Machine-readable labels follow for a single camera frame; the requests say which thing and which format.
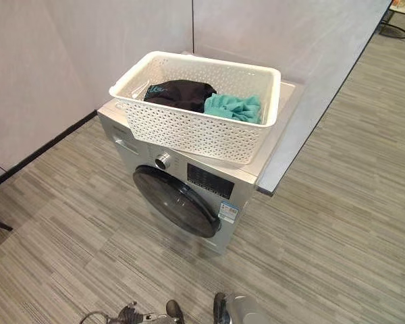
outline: perforated basket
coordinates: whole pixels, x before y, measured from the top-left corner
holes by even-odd
[[[261,124],[143,101],[147,88],[170,80],[210,84],[220,95],[261,101]],[[136,139],[240,164],[250,163],[277,117],[280,72],[255,65],[152,52],[109,89],[126,109]]]

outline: silver washing machine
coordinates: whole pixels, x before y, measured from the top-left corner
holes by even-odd
[[[282,84],[280,109],[294,88]],[[248,165],[176,151],[136,140],[116,102],[106,103],[98,115],[149,209],[187,239],[225,252],[276,139],[266,141]]]

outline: cable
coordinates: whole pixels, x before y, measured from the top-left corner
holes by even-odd
[[[105,314],[104,312],[100,312],[100,311],[98,311],[98,310],[95,311],[95,312],[90,312],[90,313],[86,314],[86,316],[84,316],[84,317],[82,318],[82,320],[80,321],[80,324],[83,324],[83,322],[84,322],[87,318],[89,318],[90,316],[96,315],[96,314],[102,315],[103,318],[105,319],[105,324],[108,324],[108,322],[109,322],[109,320],[110,320],[110,317],[109,317],[107,314]]]

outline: door glass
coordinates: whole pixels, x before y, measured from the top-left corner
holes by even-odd
[[[219,219],[191,187],[147,165],[136,169],[134,181],[145,199],[177,226],[205,238],[215,235]]]

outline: clothing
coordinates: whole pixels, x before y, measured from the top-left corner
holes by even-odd
[[[241,99],[227,94],[212,94],[205,101],[204,113],[259,124],[261,103],[257,96]]]
[[[204,113],[205,99],[215,93],[207,83],[172,80],[149,86],[144,101]]]

